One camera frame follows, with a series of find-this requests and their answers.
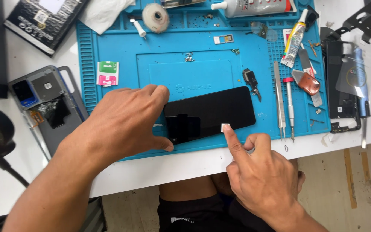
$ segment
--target screwdriver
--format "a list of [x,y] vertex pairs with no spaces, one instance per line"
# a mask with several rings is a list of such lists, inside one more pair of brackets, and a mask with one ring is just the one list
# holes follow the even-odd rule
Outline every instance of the screwdriver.
[[294,81],[293,77],[283,78],[283,83],[286,83],[287,87],[287,109],[289,110],[289,120],[290,120],[290,127],[291,127],[291,139],[294,142],[294,107],[293,107],[293,99],[291,98],[291,83]]

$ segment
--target adhesive tube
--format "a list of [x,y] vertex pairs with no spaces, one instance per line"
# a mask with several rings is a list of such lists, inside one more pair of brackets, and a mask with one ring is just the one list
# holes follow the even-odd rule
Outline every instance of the adhesive tube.
[[224,9],[227,18],[297,12],[294,0],[224,0],[212,4],[211,9]]
[[287,40],[286,49],[284,50],[281,63],[290,68],[294,66],[294,60],[296,59],[297,52],[300,49],[301,41],[304,36],[304,30],[306,29],[305,21],[308,11],[309,10],[307,9],[303,10],[299,21],[294,25],[289,39]]

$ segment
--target tiled floor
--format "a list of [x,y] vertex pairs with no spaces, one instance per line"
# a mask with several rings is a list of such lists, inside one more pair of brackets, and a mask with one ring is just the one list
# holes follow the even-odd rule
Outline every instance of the tiled floor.
[[[333,232],[371,231],[371,145],[303,157],[299,169],[298,199],[313,218]],[[157,186],[104,196],[108,232],[158,231],[157,206]]]

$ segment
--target glue tube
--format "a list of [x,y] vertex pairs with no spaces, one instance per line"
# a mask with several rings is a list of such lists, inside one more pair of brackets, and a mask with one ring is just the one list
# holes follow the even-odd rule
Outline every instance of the glue tube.
[[308,9],[303,10],[300,19],[294,25],[289,35],[289,39],[287,40],[286,49],[284,50],[281,63],[290,68],[294,66],[294,60],[296,59],[297,52],[300,49],[301,41],[304,36],[304,30],[306,29],[305,21],[308,12]]

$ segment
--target box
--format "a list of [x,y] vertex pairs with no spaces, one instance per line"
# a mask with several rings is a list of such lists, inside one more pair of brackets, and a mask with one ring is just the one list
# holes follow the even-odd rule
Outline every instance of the box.
[[4,25],[52,57],[89,0],[20,0]]

